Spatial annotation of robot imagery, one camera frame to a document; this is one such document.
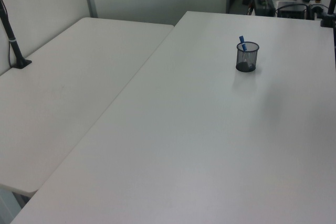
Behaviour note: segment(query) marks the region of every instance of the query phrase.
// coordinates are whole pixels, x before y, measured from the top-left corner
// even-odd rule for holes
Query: floor
[[[242,4],[243,0],[230,0],[230,14],[246,15],[248,6]]]

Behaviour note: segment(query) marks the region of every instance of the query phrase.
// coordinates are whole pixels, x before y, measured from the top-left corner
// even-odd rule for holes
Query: pen holder
[[[243,50],[243,43],[237,45],[237,64],[236,69],[241,72],[252,72],[256,69],[258,44],[254,42],[245,42],[246,51]]]

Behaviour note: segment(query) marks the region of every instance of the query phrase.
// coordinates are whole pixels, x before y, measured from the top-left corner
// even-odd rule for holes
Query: blue pen
[[[245,41],[244,41],[244,37],[240,36],[239,39],[240,39],[240,43],[242,44],[243,50],[246,51],[247,48],[246,48],[246,44],[245,44]]]

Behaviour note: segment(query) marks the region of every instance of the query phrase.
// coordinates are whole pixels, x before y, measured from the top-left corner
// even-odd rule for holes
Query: black pole
[[[321,14],[322,16],[321,26],[322,27],[334,28],[334,21],[336,20],[336,15],[334,14],[335,6],[336,6],[336,0],[330,0],[328,12],[327,13],[323,12]]]
[[[25,66],[29,65],[32,61],[26,60],[25,58],[23,58],[21,54],[19,45],[17,44],[12,27],[9,23],[8,16],[5,10],[5,6],[3,5],[2,0],[0,0],[0,18],[1,18],[2,24],[4,25],[5,31],[7,33],[9,43],[11,44],[13,52],[16,57],[16,64],[13,65],[13,68],[23,69]]]

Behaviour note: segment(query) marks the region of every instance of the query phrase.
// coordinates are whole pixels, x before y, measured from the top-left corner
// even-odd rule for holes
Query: black stand
[[[334,28],[334,21],[336,20],[336,15],[334,13],[335,5],[336,5],[336,0],[330,0],[328,12],[327,13],[323,12],[321,14],[321,18],[322,18],[321,26],[322,27]]]
[[[16,38],[14,36],[12,27],[9,23],[8,16],[5,10],[5,7],[3,5],[3,1],[0,0],[0,18],[2,21],[2,24],[4,25],[5,31],[7,33],[7,37],[9,40],[9,43],[12,46],[13,52],[16,57],[16,64],[13,65],[13,68],[18,68],[18,69],[23,69],[25,66],[29,65],[32,61],[31,60],[26,60],[23,58],[19,45],[17,44]]]

